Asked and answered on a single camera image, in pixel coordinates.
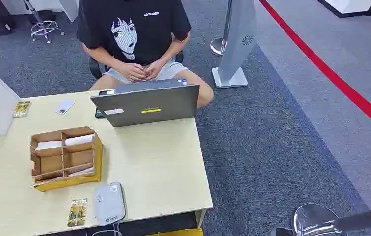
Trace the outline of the person's right hand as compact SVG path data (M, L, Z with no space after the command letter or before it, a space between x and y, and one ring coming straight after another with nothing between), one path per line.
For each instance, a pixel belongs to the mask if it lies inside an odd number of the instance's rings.
M142 82L148 79L147 71L139 64L122 62L117 66L117 71L130 82Z

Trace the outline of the person's left hand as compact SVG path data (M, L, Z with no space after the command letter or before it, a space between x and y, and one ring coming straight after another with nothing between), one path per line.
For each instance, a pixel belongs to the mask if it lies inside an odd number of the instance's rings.
M145 80L148 81L155 79L164 65L165 62L163 62L162 60L157 60L144 68L143 71L146 75Z

